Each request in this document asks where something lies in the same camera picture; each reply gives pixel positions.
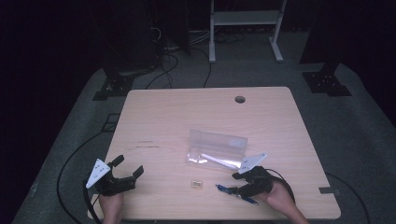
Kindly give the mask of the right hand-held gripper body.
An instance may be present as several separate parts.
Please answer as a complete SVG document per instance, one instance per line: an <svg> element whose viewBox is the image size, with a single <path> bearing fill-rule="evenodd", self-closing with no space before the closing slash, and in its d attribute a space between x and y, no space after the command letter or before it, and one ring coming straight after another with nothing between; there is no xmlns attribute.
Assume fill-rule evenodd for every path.
<svg viewBox="0 0 396 224"><path fill-rule="evenodd" d="M266 158L265 153L242 159L238 174L247 181L247 184L238 189L243 198L251 197L263 192L270 192L273 188L270 174L261 166Z"/></svg>

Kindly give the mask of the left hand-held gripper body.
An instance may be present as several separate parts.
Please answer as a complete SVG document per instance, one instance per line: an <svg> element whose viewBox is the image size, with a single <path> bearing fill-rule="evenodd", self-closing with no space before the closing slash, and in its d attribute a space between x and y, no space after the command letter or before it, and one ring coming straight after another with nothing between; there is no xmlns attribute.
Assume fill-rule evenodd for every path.
<svg viewBox="0 0 396 224"><path fill-rule="evenodd" d="M104 196L112 196L134 189L137 179L134 180L133 174L123 178L116 178L112 173L114 168L110 168L108 163L97 159L91 173L85 180L85 189L95 187Z"/></svg>

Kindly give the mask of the blue pen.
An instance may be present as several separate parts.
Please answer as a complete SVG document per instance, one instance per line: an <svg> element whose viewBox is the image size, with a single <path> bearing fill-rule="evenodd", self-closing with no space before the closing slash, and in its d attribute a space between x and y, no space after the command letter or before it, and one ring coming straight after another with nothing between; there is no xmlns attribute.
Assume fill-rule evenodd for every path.
<svg viewBox="0 0 396 224"><path fill-rule="evenodd" d="M254 204L254 205L258 205L258 203L257 203L256 201L254 201L253 199L251 199L251 198L249 198L249 197L243 197L243 196L241 196L240 194L239 194L239 195L237 195L237 194L231 194L231 192L230 192L230 191L228 190L228 188L225 187L225 186L222 186L222 185L220 185L220 184L217 184L216 187L217 187L217 189L218 189L219 191L221 191L221 192L224 192L224 193L226 193L226 194L232 195L232 196L234 196L234 197L236 197L236 198L239 198L239 199L241 199L241 200L243 200L243 201L245 201L245 202L247 202L247 203L251 203L251 204Z"/></svg>

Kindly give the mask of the clear plastic pencil case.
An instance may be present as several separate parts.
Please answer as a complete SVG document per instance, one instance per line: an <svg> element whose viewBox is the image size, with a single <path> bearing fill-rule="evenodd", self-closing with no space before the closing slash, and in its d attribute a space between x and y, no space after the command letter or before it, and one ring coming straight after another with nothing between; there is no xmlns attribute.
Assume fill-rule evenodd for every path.
<svg viewBox="0 0 396 224"><path fill-rule="evenodd" d="M242 159L246 154L247 145L246 137L191 129L187 162L204 168L232 170L202 158L200 154L204 153L240 168Z"/></svg>

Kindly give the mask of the person's left hand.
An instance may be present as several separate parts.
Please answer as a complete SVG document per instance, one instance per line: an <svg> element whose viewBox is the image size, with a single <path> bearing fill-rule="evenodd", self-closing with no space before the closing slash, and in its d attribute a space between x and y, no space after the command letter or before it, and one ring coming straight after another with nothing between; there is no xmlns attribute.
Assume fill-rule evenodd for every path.
<svg viewBox="0 0 396 224"><path fill-rule="evenodd" d="M99 197L99 204L104 214L103 224L120 224L123 207L123 194Z"/></svg>

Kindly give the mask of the person's right hand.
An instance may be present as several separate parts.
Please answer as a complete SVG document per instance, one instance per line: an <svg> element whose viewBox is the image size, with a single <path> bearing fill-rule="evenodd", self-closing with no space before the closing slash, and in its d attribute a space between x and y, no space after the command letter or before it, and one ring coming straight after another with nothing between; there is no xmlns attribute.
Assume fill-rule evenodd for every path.
<svg viewBox="0 0 396 224"><path fill-rule="evenodd" d="M263 192L258 195L271 208L288 217L295 210L295 203L290 197L286 188L275 181L270 192Z"/></svg>

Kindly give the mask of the grey tape strip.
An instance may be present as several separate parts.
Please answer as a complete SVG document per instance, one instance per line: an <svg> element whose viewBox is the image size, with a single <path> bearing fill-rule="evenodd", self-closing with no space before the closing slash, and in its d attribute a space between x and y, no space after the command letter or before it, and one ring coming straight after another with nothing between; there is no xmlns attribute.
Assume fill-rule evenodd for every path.
<svg viewBox="0 0 396 224"><path fill-rule="evenodd" d="M332 187L321 187L318 189L320 194L333 194L334 196L339 196L342 194L339 189L334 189Z"/></svg>

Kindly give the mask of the black stand base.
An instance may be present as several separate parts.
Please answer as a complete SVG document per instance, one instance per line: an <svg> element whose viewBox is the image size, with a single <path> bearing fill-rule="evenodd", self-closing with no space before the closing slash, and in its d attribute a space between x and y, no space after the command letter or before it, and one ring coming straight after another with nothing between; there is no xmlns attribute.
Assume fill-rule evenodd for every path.
<svg viewBox="0 0 396 224"><path fill-rule="evenodd" d="M303 72L303 77L313 93L326 93L331 97L350 96L348 88L335 76L339 63L325 63L316 72Z"/></svg>
<svg viewBox="0 0 396 224"><path fill-rule="evenodd" d="M104 101L109 97L126 96L134 84L134 78L121 75L115 68L105 67L106 80L94 96L94 101Z"/></svg>

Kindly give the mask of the white metal desk frame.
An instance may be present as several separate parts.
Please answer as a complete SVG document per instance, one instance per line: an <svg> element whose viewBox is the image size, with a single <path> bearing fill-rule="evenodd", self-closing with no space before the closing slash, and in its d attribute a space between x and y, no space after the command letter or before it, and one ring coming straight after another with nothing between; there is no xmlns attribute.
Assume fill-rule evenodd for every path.
<svg viewBox="0 0 396 224"><path fill-rule="evenodd" d="M281 24L283 21L288 0L282 0L278 10L256 10L256 11L216 11L215 0L210 3L209 21L209 44L208 60L216 61L215 28L218 26L242 26L242 25L274 25L275 30L269 37L269 43L278 63L283 62L283 56L277 44Z"/></svg>

